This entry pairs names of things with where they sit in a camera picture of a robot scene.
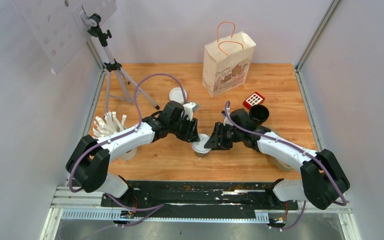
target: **red object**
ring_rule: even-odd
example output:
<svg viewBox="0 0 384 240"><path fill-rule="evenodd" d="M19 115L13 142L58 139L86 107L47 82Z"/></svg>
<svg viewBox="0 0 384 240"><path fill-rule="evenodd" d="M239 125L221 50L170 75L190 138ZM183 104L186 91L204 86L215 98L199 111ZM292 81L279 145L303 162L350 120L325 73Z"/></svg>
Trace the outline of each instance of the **red object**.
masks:
<svg viewBox="0 0 384 240"><path fill-rule="evenodd" d="M262 104L265 98L259 94L258 92L254 92L251 96L249 96L245 101L243 101L243 105L247 109L251 109L252 106L257 104Z"/></svg>

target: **metal floor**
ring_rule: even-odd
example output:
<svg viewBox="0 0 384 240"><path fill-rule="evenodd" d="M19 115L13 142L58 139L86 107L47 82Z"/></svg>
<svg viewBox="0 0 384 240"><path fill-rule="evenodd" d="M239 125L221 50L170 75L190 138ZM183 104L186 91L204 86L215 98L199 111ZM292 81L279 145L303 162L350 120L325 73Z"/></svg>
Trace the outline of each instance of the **metal floor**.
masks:
<svg viewBox="0 0 384 240"><path fill-rule="evenodd" d="M295 222L298 214L288 214ZM63 220L62 240L80 240L96 230L113 224L107 220ZM127 228L110 228L88 240L345 240L338 215L305 213L292 230L277 232L257 223L191 223L145 221Z"/></svg>

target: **white panel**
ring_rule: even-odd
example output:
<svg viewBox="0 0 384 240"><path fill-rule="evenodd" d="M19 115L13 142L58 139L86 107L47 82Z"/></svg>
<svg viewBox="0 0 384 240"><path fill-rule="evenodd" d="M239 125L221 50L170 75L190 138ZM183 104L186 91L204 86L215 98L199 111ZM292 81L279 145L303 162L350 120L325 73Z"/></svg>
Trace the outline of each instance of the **white panel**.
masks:
<svg viewBox="0 0 384 240"><path fill-rule="evenodd" d="M362 239L384 239L384 1L342 1L302 73Z"/></svg>
<svg viewBox="0 0 384 240"><path fill-rule="evenodd" d="M217 25L232 21L256 42L254 63L296 64L331 1L118 0L103 29L110 29L108 44L121 63L202 63ZM230 24L220 28L220 36L231 32Z"/></svg>
<svg viewBox="0 0 384 240"><path fill-rule="evenodd" d="M80 14L97 13L104 23L116 10L115 0L12 0L58 73L91 37ZM76 24L74 16L79 19Z"/></svg>
<svg viewBox="0 0 384 240"><path fill-rule="evenodd" d="M37 240L82 135L100 71L83 47L58 74L0 0L0 240Z"/></svg>

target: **tripod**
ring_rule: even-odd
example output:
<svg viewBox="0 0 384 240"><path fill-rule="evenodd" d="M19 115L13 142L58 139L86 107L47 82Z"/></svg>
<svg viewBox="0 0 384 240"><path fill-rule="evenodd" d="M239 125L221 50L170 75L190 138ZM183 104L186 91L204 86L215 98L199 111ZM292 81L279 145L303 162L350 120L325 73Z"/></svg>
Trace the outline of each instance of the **tripod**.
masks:
<svg viewBox="0 0 384 240"><path fill-rule="evenodd" d="M102 32L101 27L99 26L99 23L101 22L101 16L94 13L92 16L89 17L89 20L93 20L96 22L96 24L93 24L93 26L90 27L90 29L87 31L90 35L96 37L99 39L99 42L101 46L103 47L103 50L105 51L106 56L109 59L109 63L105 63L105 68L107 70L107 80L106 80L106 94L105 94L105 113L108 112L108 102L111 98L116 98L120 100L127 101L128 103L133 102L133 98L130 97L129 92L126 88L126 84L132 83L135 87L138 85L132 77L123 69L122 65L116 61L116 59L113 57L113 54L110 51L110 48L108 47L107 39L110 39L111 32L110 30L107 30L106 33ZM111 72L114 71L115 76L117 77L118 83L121 86L121 89L124 92L124 97L110 95L110 81L111 81ZM157 105L157 103L141 88L138 88L139 94L142 93L145 98L147 98L151 104L157 109L160 109L160 106Z"/></svg>

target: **paper bag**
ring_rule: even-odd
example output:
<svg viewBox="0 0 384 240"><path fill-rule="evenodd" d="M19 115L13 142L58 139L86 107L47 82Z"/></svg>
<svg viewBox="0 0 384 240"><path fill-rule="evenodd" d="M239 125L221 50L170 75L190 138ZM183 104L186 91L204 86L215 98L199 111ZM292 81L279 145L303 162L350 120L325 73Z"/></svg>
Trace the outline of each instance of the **paper bag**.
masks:
<svg viewBox="0 0 384 240"><path fill-rule="evenodd" d="M230 36L219 38L219 27L233 24ZM205 45L202 84L212 97L245 83L256 43L241 31L234 33L233 22L217 27L217 40Z"/></svg>

